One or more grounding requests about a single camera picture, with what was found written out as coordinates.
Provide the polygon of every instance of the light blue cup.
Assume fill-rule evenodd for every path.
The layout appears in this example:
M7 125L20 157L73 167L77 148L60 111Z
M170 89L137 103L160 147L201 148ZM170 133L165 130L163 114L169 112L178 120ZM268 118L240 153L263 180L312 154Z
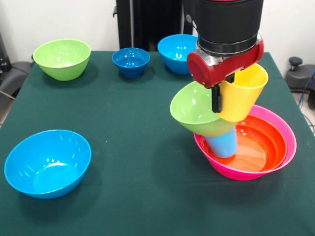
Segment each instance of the light blue cup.
M21 141L9 154L4 175L16 190L40 199L61 197L84 177L91 147L69 130L43 131Z
M238 149L236 128L216 137L205 137L214 155L220 158L233 156Z
M196 49L197 39L197 36L190 34L175 34L162 39L157 49L171 71L179 75L189 75L187 56Z

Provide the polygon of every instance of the large blue bowl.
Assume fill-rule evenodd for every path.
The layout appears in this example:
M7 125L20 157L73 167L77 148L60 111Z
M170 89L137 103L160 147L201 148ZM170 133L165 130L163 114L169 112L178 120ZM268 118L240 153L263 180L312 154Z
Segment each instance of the large blue bowl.
M112 56L113 63L126 77L138 77L144 72L150 54L140 48L123 48Z
M165 65L174 73L190 74L187 56L196 49L198 37L190 34L175 34L162 39L157 49Z
M16 190L40 199L61 197L82 180L91 147L81 135L48 130L21 141L9 154L4 175Z

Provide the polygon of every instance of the floor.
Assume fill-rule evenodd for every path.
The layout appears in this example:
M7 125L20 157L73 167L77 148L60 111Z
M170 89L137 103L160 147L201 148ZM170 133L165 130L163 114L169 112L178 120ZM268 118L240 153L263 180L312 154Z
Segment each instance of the floor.
M4 123L7 115L9 114L11 107L13 105L13 101L7 97L5 97L3 94L0 94L1 101L1 107L2 111L0 111L0 128L2 124Z

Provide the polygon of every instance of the yellow cup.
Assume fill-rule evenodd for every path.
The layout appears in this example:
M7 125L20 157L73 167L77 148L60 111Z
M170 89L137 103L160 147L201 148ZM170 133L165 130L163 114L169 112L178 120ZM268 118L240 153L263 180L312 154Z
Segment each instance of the yellow cup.
M268 73L257 63L235 72L234 82L220 84L222 112L219 117L229 122L244 120L268 82Z

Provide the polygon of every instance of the green cloth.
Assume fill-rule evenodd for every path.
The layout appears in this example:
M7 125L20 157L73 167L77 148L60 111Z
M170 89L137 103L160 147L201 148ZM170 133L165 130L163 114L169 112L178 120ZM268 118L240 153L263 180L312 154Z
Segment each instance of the green cloth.
M0 175L0 235L315 235L315 139L270 54L270 81L257 104L284 118L298 150L284 169L240 182L218 174L193 134L170 115L173 96L192 81L151 53L138 79L119 75L112 52L92 52L84 74L58 82L35 65L0 129L0 167L21 140L70 129L90 142L82 183L54 200L33 199Z

